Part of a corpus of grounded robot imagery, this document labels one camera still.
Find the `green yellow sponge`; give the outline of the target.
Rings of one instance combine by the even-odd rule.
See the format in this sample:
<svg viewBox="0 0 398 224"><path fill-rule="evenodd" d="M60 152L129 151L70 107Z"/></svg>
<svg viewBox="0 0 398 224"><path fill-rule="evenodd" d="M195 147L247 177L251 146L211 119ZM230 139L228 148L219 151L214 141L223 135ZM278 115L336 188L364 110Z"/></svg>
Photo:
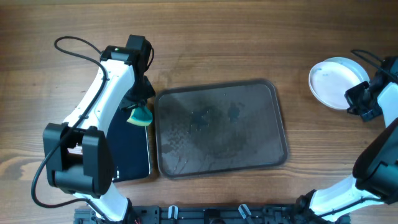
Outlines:
<svg viewBox="0 0 398 224"><path fill-rule="evenodd" d="M153 115L147 106L132 109L127 122L136 126L146 127L152 123Z"/></svg>

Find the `white plate front stained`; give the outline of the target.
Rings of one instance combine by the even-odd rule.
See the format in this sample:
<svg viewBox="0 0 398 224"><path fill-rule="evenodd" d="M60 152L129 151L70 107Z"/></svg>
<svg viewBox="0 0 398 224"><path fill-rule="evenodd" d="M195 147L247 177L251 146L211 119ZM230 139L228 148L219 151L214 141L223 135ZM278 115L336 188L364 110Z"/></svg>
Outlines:
<svg viewBox="0 0 398 224"><path fill-rule="evenodd" d="M364 81L360 73L331 61L314 65L308 74L308 85L314 97L329 108L346 110L349 103L345 93Z"/></svg>

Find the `white plate back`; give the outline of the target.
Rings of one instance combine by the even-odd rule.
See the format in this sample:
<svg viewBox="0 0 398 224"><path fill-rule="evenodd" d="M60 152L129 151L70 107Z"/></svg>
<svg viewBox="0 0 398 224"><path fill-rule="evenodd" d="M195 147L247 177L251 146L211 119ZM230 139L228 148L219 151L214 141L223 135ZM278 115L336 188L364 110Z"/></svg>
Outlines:
<svg viewBox="0 0 398 224"><path fill-rule="evenodd" d="M350 72L345 72L343 77L352 84L357 85L362 82L370 82L370 77L365 69L359 63L344 57L332 57L325 60L326 62L338 63L346 67Z"/></svg>

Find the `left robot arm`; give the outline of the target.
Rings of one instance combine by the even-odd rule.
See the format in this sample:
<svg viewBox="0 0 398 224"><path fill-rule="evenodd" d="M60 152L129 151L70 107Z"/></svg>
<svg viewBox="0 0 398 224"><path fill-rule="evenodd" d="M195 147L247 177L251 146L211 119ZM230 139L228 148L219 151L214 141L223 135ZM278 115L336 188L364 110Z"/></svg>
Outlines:
<svg viewBox="0 0 398 224"><path fill-rule="evenodd" d="M153 58L151 45L107 47L78 108L62 124L48 124L43 133L45 159L37 173L46 171L50 186L74 195L74 202L87 203L105 223L137 223L131 201L113 184L114 161L106 136L117 111L127 112L129 124L151 124L147 100L155 91L144 72Z"/></svg>

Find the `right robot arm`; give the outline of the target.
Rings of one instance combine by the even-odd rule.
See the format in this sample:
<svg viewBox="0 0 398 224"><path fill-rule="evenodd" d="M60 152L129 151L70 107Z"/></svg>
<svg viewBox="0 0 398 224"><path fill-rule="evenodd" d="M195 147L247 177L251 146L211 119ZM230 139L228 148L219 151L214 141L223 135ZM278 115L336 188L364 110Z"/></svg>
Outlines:
<svg viewBox="0 0 398 224"><path fill-rule="evenodd" d="M397 57L370 61L377 69L371 81L345 93L347 112L363 121L383 116L385 130L361 153L352 174L323 190L300 196L292 210L292 223L338 223L340 217L370 205L397 202Z"/></svg>

